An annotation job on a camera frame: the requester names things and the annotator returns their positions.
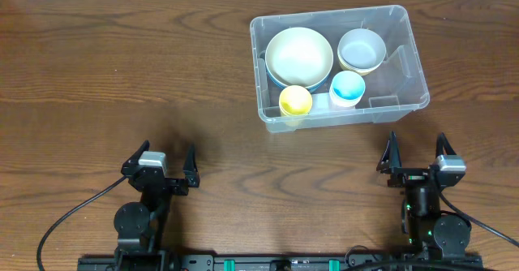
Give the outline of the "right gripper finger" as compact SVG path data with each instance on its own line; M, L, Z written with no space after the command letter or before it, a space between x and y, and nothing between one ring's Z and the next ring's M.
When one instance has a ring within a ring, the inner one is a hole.
M439 157L442 155L456 155L456 152L443 132L438 135L435 147L435 156Z
M388 138L386 149L376 167L377 171L394 171L401 168L401 157L397 143L397 136L392 131Z

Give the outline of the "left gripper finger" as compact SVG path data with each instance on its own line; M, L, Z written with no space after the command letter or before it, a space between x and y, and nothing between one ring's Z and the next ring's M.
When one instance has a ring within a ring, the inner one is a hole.
M188 183L188 187L199 187L200 176L195 159L195 146L190 145L182 171Z
M122 168L133 168L139 164L139 159L145 151L149 150L150 143L145 140L140 147L122 164Z

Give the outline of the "pale green cup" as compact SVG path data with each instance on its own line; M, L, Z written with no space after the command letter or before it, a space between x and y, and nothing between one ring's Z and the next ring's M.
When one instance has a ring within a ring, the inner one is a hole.
M358 103L361 101L362 96L354 98L354 99L346 99L344 97L340 97L333 88L329 91L330 99L334 102L347 102L347 101L357 101Z

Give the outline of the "light blue cup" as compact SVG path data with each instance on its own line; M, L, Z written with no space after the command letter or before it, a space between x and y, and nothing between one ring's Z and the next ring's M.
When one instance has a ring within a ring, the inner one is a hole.
M353 101L363 96L366 84L360 74L353 71L337 73L330 86L330 93L340 100Z

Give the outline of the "yellow small bowl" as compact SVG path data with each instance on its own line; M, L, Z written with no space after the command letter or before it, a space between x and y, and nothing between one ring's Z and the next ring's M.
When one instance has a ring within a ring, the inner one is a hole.
M364 69L364 68L357 68L357 67L351 66L348 62L346 62L341 57L338 58L338 61L339 61L340 67L344 71L353 71L353 72L359 74L360 76L365 76L365 75L372 73L375 69L377 69L381 65L381 63L379 63L379 64L375 65L374 67Z

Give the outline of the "dark blue bowl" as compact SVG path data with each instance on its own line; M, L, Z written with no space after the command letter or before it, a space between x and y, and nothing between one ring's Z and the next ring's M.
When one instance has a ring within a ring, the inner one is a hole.
M282 82L278 81L276 78L274 78L272 75L268 75L268 78L279 88L286 88L287 86L289 85L286 85L286 84L283 84ZM306 87L306 89L312 93L314 92L315 90L317 90L319 87L321 87L323 84L325 84L325 82L328 80L328 77L324 78L323 80L321 80L318 84L316 85L313 85L313 86L310 86L310 87Z
M266 70L266 75L268 76L268 78L275 84L277 85L278 87L280 88L286 88L288 87L288 84L285 84L283 82L281 82L280 80L278 80L273 73L270 72L270 70L265 67L265 70ZM316 84L313 84L311 86L307 86L307 90L310 91L310 92L314 92L318 87L320 87L322 84L324 84L327 80L328 80L328 77L330 76L330 74L327 74L320 82L316 83Z

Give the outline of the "yellow cup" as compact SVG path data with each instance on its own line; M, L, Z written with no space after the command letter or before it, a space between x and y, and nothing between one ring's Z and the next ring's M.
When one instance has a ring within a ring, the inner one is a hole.
M298 85L284 88L279 96L279 108L282 116L308 114L313 105L310 92Z
M281 120L287 127L299 127L307 118L306 114L281 113Z

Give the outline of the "grey small bowl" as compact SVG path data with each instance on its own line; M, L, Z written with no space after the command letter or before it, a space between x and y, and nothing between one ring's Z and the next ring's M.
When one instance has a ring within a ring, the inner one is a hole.
M365 28L348 31L339 41L338 57L352 68L376 69L386 56L384 40L376 32Z

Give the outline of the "cream large bowl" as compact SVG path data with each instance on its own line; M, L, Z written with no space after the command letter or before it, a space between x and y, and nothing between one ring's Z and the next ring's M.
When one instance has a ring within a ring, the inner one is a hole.
M268 43L264 61L281 82L305 88L330 74L333 51L319 32L303 27L287 28Z

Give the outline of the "pink cup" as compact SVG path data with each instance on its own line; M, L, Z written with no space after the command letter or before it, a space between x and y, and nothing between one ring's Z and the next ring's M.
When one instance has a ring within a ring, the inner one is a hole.
M356 108L357 104L358 104L357 101L347 101L347 102L330 101L330 109L331 110L354 110Z

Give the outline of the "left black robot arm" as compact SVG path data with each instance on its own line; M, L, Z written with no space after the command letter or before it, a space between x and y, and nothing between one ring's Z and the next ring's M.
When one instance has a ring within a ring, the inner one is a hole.
M171 200L186 196L200 185L195 146L187 150L183 178L168 178L166 155L149 149L146 140L121 168L124 178L140 194L138 202L124 204L114 216L118 246L114 251L116 270L180 270L177 254L161 247Z

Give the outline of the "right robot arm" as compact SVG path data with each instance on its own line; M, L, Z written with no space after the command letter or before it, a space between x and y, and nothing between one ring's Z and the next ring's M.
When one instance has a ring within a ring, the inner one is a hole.
M395 132L376 170L387 174L389 187L402 187L402 231L410 243L427 252L433 260L459 260L470 242L471 224L460 214L443 211L440 195L465 176L466 165L448 142L445 134L436 141L435 160L427 168L405 168L401 163Z

